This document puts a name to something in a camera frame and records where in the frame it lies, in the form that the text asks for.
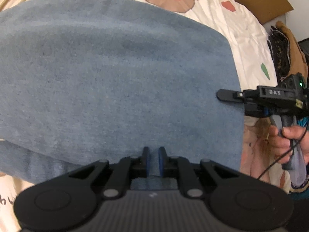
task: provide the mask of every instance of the yellow sticker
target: yellow sticker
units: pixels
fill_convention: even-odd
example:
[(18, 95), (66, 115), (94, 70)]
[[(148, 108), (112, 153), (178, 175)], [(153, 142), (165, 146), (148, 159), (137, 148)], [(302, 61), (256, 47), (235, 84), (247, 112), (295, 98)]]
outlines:
[(302, 109), (302, 101), (296, 99), (296, 107)]

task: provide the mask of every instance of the hand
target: hand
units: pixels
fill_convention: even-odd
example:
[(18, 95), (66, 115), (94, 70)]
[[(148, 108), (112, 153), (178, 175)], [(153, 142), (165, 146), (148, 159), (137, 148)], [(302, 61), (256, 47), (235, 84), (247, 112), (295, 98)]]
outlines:
[[(282, 134), (284, 137), (278, 136), (278, 128), (274, 125), (271, 125), (269, 128), (269, 137), (268, 141), (271, 145), (271, 152), (275, 155), (275, 159), (278, 159), (282, 154), (287, 152), (290, 149), (290, 139), (299, 140), (304, 134), (305, 127), (299, 125), (284, 127)], [(304, 155), (306, 165), (309, 162), (309, 132), (307, 132), (300, 142), (302, 148), (302, 153)], [(287, 163), (292, 155), (292, 151), (284, 156), (278, 163), (284, 164)]]

